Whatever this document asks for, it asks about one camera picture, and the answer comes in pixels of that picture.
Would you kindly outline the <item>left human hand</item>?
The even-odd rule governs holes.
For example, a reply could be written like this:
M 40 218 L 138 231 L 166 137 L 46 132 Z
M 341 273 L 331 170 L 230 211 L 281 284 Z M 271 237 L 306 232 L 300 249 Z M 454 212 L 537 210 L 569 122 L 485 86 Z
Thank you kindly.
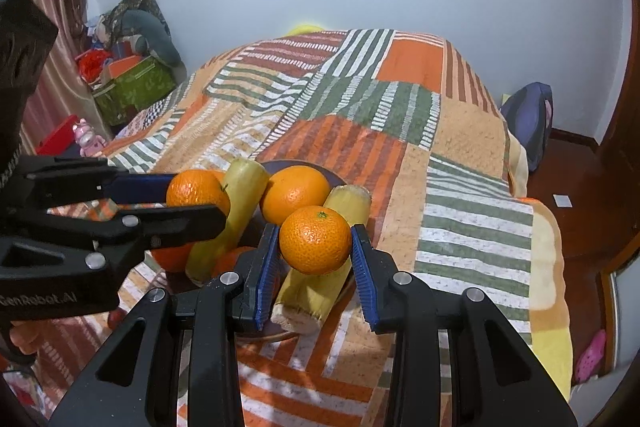
M 34 355 L 46 341 L 48 321 L 13 321 L 10 339 L 24 355 Z

